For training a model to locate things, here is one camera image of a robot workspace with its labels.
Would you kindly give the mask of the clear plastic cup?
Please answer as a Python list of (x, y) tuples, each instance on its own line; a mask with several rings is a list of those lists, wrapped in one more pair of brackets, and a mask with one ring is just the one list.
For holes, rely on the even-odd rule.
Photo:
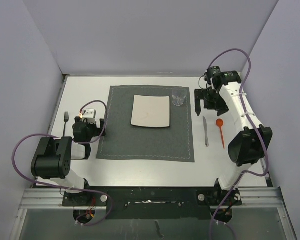
[(180, 107), (184, 104), (187, 97), (187, 90), (184, 87), (174, 87), (172, 89), (172, 103), (176, 107)]

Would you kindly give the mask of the grey cloth placemat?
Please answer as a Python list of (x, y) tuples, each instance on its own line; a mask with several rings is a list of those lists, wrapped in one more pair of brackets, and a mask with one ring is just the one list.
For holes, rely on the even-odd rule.
[(172, 86), (111, 86), (106, 135), (96, 158), (193, 163), (190, 90), (182, 105), (173, 104)]

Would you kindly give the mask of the white rectangular plate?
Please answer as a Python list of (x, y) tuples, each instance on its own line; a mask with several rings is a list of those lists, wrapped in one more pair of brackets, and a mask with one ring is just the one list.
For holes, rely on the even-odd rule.
[(130, 124), (142, 128), (168, 128), (170, 108), (169, 96), (135, 95)]

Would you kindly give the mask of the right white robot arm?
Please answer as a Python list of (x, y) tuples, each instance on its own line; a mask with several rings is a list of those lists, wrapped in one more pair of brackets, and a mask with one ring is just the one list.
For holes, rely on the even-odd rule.
[(215, 110), (217, 116), (230, 113), (235, 126), (234, 139), (227, 147), (231, 163), (218, 178), (220, 187), (212, 192), (213, 200), (223, 205), (245, 174), (257, 177), (268, 174), (268, 148), (273, 131), (256, 116), (244, 91), (246, 81), (236, 72), (208, 74), (203, 78), (206, 87), (194, 91), (195, 113), (200, 115), (202, 109)]

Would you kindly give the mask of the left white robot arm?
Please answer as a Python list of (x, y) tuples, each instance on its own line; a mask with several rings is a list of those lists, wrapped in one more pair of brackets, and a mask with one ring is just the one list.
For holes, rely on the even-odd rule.
[(90, 203), (92, 193), (88, 190), (88, 181), (71, 169), (71, 161), (89, 159), (92, 138), (106, 135), (105, 120), (101, 118), (99, 122), (100, 127), (97, 127), (92, 118), (76, 117), (72, 126), (73, 137), (41, 138), (31, 162), (34, 177), (65, 187), (65, 191), (74, 194), (74, 200), (82, 206)]

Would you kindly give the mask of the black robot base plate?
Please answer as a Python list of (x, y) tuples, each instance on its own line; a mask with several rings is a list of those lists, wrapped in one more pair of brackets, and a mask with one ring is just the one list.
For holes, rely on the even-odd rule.
[(94, 192), (64, 193), (62, 206), (74, 207), (79, 223), (94, 217), (106, 220), (210, 220), (229, 221), (232, 208), (242, 205), (239, 190), (228, 193), (213, 187), (91, 187)]

